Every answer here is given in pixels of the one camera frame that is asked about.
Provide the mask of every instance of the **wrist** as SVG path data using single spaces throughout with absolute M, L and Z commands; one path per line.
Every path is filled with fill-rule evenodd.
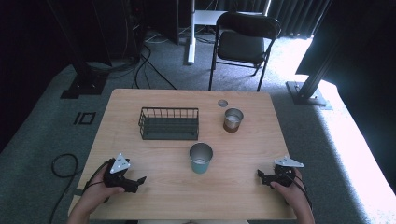
M 90 219 L 90 213 L 81 212 L 78 209 L 73 209 L 67 219 L 67 224 L 85 224 Z
M 304 224 L 315 223 L 314 215 L 312 214 L 312 211 L 309 207 L 304 207 L 294 210 L 294 214 L 297 216 L 298 223 L 304 223 Z

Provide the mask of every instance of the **stand base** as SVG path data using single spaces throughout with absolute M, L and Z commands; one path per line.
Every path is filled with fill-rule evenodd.
M 96 79 L 89 86 L 78 85 L 78 76 L 76 76 L 69 90 L 62 93 L 61 99 L 77 99 L 80 95 L 102 94 L 103 88 L 106 85 L 108 73 L 95 74 L 95 76 Z
M 293 102 L 296 105 L 327 105 L 327 102 L 325 99 L 323 99 L 323 96 L 321 95 L 319 89 L 317 89 L 310 98 L 301 98 L 298 93 L 303 85 L 303 82 L 286 82 L 286 86 L 288 87 Z

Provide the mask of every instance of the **wire basket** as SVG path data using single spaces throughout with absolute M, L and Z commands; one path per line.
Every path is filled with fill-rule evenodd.
M 198 108 L 142 107 L 140 134 L 144 140 L 197 140 Z

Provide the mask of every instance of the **black controller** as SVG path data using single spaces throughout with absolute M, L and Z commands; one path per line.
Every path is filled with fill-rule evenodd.
M 125 192 L 136 193 L 139 186 L 145 183 L 146 176 L 138 179 L 137 181 L 127 179 L 124 177 L 124 175 L 128 169 L 121 170 L 114 174 L 111 174 L 110 170 L 111 170 L 111 167 L 113 166 L 115 161 L 116 160 L 113 158 L 107 162 L 108 166 L 106 168 L 104 178 L 103 178 L 103 181 L 105 182 L 106 187 L 108 187 L 108 188 L 123 187 L 125 189 Z
M 271 182 L 277 182 L 285 187 L 288 187 L 293 183 L 296 173 L 292 167 L 275 165 L 275 175 L 266 175 L 263 171 L 257 170 L 257 175 L 262 179 L 262 184 L 270 186 Z

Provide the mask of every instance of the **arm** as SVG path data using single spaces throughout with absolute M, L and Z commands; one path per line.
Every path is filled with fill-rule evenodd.
M 67 224 L 86 224 L 89 223 L 90 214 L 111 195 L 123 193 L 121 187 L 107 188 L 103 183 L 103 174 L 106 166 L 93 178 L 91 186 L 82 194 L 70 213 Z
M 302 178 L 301 173 L 295 169 L 296 175 Z M 303 182 L 299 178 L 294 178 L 294 180 L 302 187 L 304 187 Z M 297 216 L 297 221 L 300 224 L 314 224 L 315 219 L 312 214 L 311 207 L 309 206 L 308 200 L 305 198 L 303 192 L 292 183 L 288 188 L 276 183 L 271 182 L 271 186 L 276 189 L 280 194 L 283 195 L 286 202 L 291 206 L 294 214 Z

